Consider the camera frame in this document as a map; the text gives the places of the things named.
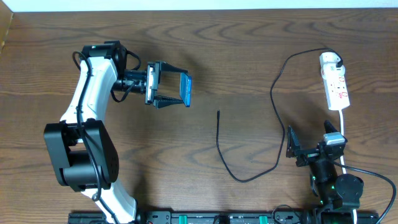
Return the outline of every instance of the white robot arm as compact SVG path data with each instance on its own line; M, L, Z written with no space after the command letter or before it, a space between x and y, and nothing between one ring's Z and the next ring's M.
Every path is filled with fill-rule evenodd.
M89 198L100 195L95 203L106 215L108 223L130 223L137 215L136 201L128 195L118 179L118 155L104 128L109 94L112 94L115 101L121 102L129 92L145 93L146 104L153 104L156 108L180 103L190 106L191 77L186 70L165 62L149 62L146 70L138 70L139 65L126 70L127 54L139 60L137 55L127 51L119 41L84 46L80 53L84 58L80 62L80 79L72 102L60 122L46 125L44 131L58 182ZM181 100L157 95L162 71L181 73ZM122 100L116 99L113 90L125 92ZM77 108L81 108L80 119L77 119ZM96 161L98 173L93 167L91 155L87 153L88 149L76 152L69 148L83 142L79 126L85 132L84 138Z

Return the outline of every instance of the black cord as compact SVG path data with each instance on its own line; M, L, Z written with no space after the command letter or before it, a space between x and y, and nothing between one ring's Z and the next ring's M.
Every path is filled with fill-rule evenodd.
M139 56L136 55L135 53L129 51L129 50L127 51L127 54L133 56L134 58L136 58L136 59L138 60L138 65L136 65L136 66L133 68L133 70L138 70L139 67L141 67L141 59L139 58ZM122 98L121 98L120 100L118 100L118 99L116 98L116 96L114 95L114 91L111 90L112 99L113 99L115 102L117 102L117 103L123 102L123 101L126 99L126 97L128 96L128 94L130 93L130 91L131 91L131 89L133 88L133 86L134 86L134 83L132 83L131 86L124 92L124 94L123 94L123 96L122 96Z
M340 166L340 167L342 167L342 168L345 168L345 169L353 170L353 171L356 171L356 172L362 172L362 173L364 173L364 174L373 175L373 176L378 177L378 178L381 178L381 179L387 181L389 184L391 184L391 187L392 187L392 197L391 197L390 203L388 204L387 208L385 209L385 211L383 212L383 214L381 214L381 216L379 217L379 219L378 219L377 222L376 222L376 224L379 224L379 223L381 222L381 220L387 215L387 212L391 209L392 204L394 204L394 200L396 199L397 188L396 188L396 185L393 183L393 181L391 181L391 180L388 179L387 177L384 177L383 175L377 174L377 173L375 173L375 172L371 172L371 171L367 171L367 170L362 170L362 169L359 169L359 168L350 167L350 166L346 166L346 165L341 165L341 164L339 164L338 162L335 162L335 161L333 161L333 160L329 160L329 162L331 162L332 164L334 164L334 165L336 165L336 166Z
M99 202L101 203L102 207L105 208L105 210L111 214L111 217L113 219L114 224L119 224L118 219L116 218L116 215L112 212L112 210L105 204L105 202L100 199Z
M300 219L300 215L298 215L297 212L296 212L292 207L290 207L290 206L288 206L288 205L279 205L279 206L277 206L277 207L272 211L272 213L271 213L271 218L275 219L275 217L274 217L274 212L275 212L278 208L280 208L280 207L288 207L288 208L290 208L290 210L294 213L294 215L295 215L298 219Z
M80 65L76 61L76 58L75 58L76 54L78 54L80 56L80 58L83 59L86 62L87 69L88 69L86 82L85 82L85 84L83 86L83 89L82 89L80 97L79 97L79 102L78 102L77 107L76 107L76 118L77 118L77 126L78 126L78 129L79 129L81 140L83 140L83 144L86 147L86 150L88 152L88 157L90 158L90 162L91 162L91 165L94 168L95 176L96 176L96 179L97 179L97 188L98 188L97 189L97 193L94 194L93 198L92 198L93 201L96 202L96 201L98 201L101 198L101 192L102 192L100 171L98 170L98 166L97 166L97 163L95 162L95 158L94 158L93 152L91 151L90 145L88 144L88 141L86 139L86 132L83 129L83 127L81 126L81 120L80 120L80 118L81 118L81 107L82 107L82 104L83 104L83 99L85 97L86 90L87 90L88 84L90 82L90 78L92 76L91 64L87 60L86 56L83 55L83 53L74 52L72 54L72 59L73 59L73 62L75 63L75 65L77 66L77 68L79 70L80 70Z
M340 61L337 63L337 67L340 68L340 67L343 65L343 58L341 58L340 55L339 55L337 52L335 52L333 49L330 49L330 48L328 48L328 47L324 47L324 48L320 48L320 49L306 50L306 51L303 51L303 52L299 52L299 53L293 54L293 55L291 55L290 57L288 57L288 58L286 59L284 65L282 66L282 69L280 70L279 75L276 77L276 79L274 80L274 82L273 82L272 85L271 85L271 89L270 89L270 91L269 91L269 95L270 95L270 97L271 97L271 103L272 103L272 107L274 108L275 115L276 115L276 117L277 117L278 120L279 120L280 126L282 127L282 141L281 141L281 143L280 143L280 148L279 148L279 152L278 152L278 157L277 157L277 159L276 159L276 163L275 163L275 165L274 165L273 167L271 167L270 169L268 169L268 170L266 170L266 171L264 171L264 172L261 172L260 174L255 175L254 177L245 179L245 180L238 179L237 177L235 177L235 176L232 174L232 172L230 171L230 169L228 168L227 164L226 164L225 161L224 161L223 155L222 155L222 153L221 153L221 151L220 151L220 147L219 147L219 145L218 145L218 130L219 130L219 123L220 123L220 110L217 111L217 135L216 135L217 150L218 150L218 154L219 154L220 157L221 157L221 160L223 161L223 164L224 164L226 170L229 172L230 176L231 176L234 180L238 181L239 183L247 183L247 182L250 182L250 181L252 181L252 180L255 180L255 179L261 177L262 175L268 174L269 172L273 171L273 170L278 166L279 159L280 159L280 154L282 153L282 147L283 147L284 141L285 141L285 126L284 126L282 120L281 120L280 117L279 117L278 111L276 110L275 103L274 103L274 99L273 99L273 97L272 97L272 90L274 89L274 86L275 86L276 82L278 81L278 79L280 78L280 76L282 75L282 73L284 72L285 66L286 66L286 64L287 64L287 61L289 61L289 59L291 59L292 57L294 57L294 56L296 56L296 55L300 55L300 54L304 54L304 53L309 53L309 52L314 52L314 51L317 51L317 50L329 50L329 51L331 51L331 52L337 54L337 56L340 58Z
M218 220L219 218L221 218L221 217L225 217L225 215L223 215L223 214L218 214L216 217L214 217L213 224L216 224L217 220Z

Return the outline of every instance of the power strip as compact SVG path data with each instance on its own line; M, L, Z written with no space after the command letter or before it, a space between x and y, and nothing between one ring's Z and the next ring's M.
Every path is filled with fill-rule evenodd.
M348 90L344 76L346 69L344 65L337 67L341 58L333 52L325 52L319 59L329 110L338 111L348 107Z

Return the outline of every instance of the white wall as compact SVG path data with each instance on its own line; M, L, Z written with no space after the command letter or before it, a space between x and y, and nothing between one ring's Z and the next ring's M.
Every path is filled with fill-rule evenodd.
M3 0L14 12L398 7L398 0Z

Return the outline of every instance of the wooden table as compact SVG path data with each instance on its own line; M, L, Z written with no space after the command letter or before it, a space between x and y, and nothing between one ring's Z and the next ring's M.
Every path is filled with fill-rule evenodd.
M275 171L235 182L216 151L216 111L231 170L247 178L272 167L282 137L272 81L289 55L325 46L346 66L346 163L398 183L397 9L17 13L0 56L0 222L65 223L71 211L98 210L58 184L43 130L60 119L75 91L72 52L115 39L143 65L164 60L193 77L190 108L156 110L142 95L109 101L106 128L119 178L140 207L270 211L282 203L318 204L309 168L285 158L285 146ZM274 88L284 124L305 147L321 140L324 120L339 127L338 113L327 108L319 55L293 58ZM159 93L178 96L178 83L165 75ZM383 212L390 185L354 175L365 183L361 210ZM385 223L397 221L396 205Z

